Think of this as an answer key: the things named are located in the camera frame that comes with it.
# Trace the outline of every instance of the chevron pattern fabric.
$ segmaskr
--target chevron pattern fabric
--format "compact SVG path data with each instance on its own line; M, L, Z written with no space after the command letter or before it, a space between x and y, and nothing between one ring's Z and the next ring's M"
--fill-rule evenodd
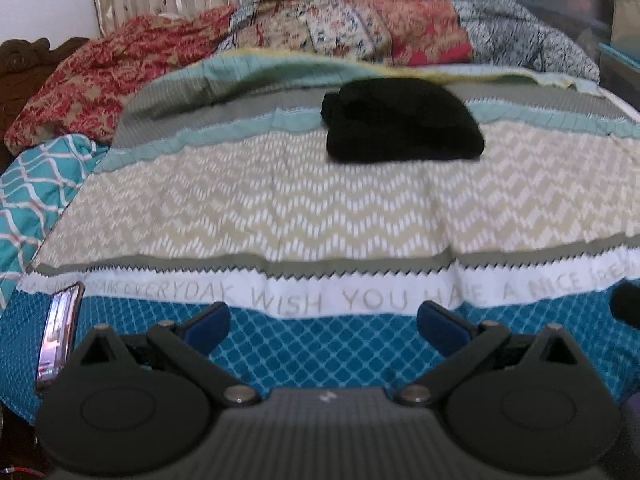
M512 121L482 130L479 162L332 164L321 130L185 148L93 174L34 266L134 254L431 258L445 250L514 253L637 234L632 158L624 150L630 139Z
M18 156L0 177L0 315L17 280L105 148L78 134Z

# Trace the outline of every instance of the folded black fabric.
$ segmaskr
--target folded black fabric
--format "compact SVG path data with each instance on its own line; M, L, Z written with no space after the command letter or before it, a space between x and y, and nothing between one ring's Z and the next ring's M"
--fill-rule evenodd
M322 101L326 149L339 162L478 158L484 138L465 105L414 78L354 81Z
M640 286L621 283L611 294L609 309L618 321L640 330Z

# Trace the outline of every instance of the quilt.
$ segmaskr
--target quilt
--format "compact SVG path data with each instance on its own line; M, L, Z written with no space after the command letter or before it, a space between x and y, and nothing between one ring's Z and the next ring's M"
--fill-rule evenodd
M325 92L407 75L466 103L486 139L480 160L328 160ZM640 333L608 298L640 280L640 125L578 83L268 50L154 81L0 318L0 399L33 417L50 295L77 280L79 338L99 322L142 332L225 301L232 331L210 359L262 394L412 380L440 359L415 327L433 300L517 332L565 325L626 399L640 386Z

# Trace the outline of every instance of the phone screen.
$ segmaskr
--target phone screen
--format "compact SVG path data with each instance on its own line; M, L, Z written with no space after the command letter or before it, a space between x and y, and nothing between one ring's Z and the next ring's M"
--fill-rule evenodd
M55 380L69 357L83 293L82 283L76 283L56 292L51 299L36 370L36 391L42 391Z

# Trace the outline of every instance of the headboard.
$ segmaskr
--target headboard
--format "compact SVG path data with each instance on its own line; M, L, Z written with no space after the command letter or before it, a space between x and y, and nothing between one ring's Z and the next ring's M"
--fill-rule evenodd
M50 50L46 38L33 43L8 40L0 44L0 173L14 160L4 145L9 126L56 66L87 41L87 38L71 38L54 50Z

